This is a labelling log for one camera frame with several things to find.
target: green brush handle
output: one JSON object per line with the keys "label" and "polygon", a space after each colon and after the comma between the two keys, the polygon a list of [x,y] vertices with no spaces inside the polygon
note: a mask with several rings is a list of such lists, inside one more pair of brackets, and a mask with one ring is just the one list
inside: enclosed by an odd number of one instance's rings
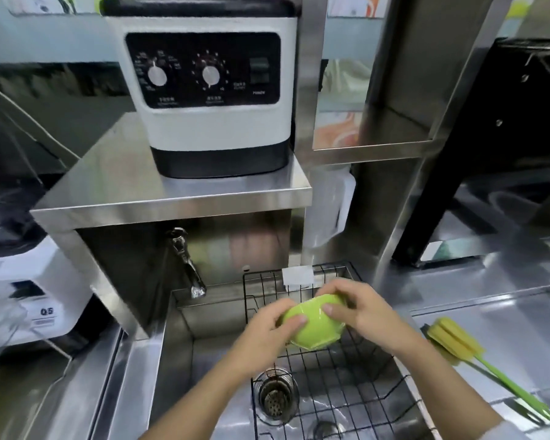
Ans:
{"label": "green brush handle", "polygon": [[546,403],[541,402],[539,399],[535,398],[534,395],[526,391],[524,388],[521,388],[518,384],[513,382],[509,377],[506,376],[503,372],[497,369],[492,364],[486,362],[481,355],[475,355],[475,358],[480,361],[489,371],[496,377],[499,378],[502,382],[505,383],[509,389],[523,401],[528,403],[537,413],[550,420],[550,408]]}

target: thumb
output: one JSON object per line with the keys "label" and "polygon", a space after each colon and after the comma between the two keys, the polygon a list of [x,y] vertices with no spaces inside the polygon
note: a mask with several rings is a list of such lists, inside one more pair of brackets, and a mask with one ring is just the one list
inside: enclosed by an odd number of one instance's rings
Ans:
{"label": "thumb", "polygon": [[322,311],[333,320],[340,321],[354,327],[357,320],[357,311],[340,304],[323,304]]}
{"label": "thumb", "polygon": [[306,315],[296,315],[289,318],[284,324],[277,329],[277,334],[281,337],[282,342],[286,343],[308,322]]}

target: chrome faucet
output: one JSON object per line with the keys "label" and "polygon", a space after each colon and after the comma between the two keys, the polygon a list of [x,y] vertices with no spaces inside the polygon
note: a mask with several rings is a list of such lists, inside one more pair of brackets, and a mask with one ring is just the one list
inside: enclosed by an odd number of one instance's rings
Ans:
{"label": "chrome faucet", "polygon": [[189,255],[188,242],[185,239],[188,233],[184,229],[176,227],[169,232],[169,235],[171,236],[171,246],[183,261],[185,274],[188,276],[189,282],[192,285],[192,298],[201,298],[206,295],[206,285],[204,281],[202,281],[198,269],[193,264]]}

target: white sleeve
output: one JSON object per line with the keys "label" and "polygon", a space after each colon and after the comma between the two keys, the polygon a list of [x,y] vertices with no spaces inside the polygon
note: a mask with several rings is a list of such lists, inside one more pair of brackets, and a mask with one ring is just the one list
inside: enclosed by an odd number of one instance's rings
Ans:
{"label": "white sleeve", "polygon": [[504,421],[491,429],[480,440],[526,440],[527,436],[515,427],[513,423]]}

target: forearm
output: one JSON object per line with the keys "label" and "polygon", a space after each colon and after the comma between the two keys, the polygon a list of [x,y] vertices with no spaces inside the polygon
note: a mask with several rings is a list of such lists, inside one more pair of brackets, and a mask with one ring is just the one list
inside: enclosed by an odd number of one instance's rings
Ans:
{"label": "forearm", "polygon": [[421,335],[412,334],[396,356],[410,371],[443,439],[478,440],[503,420]]}
{"label": "forearm", "polygon": [[225,360],[218,362],[141,440],[209,439],[241,383]]}

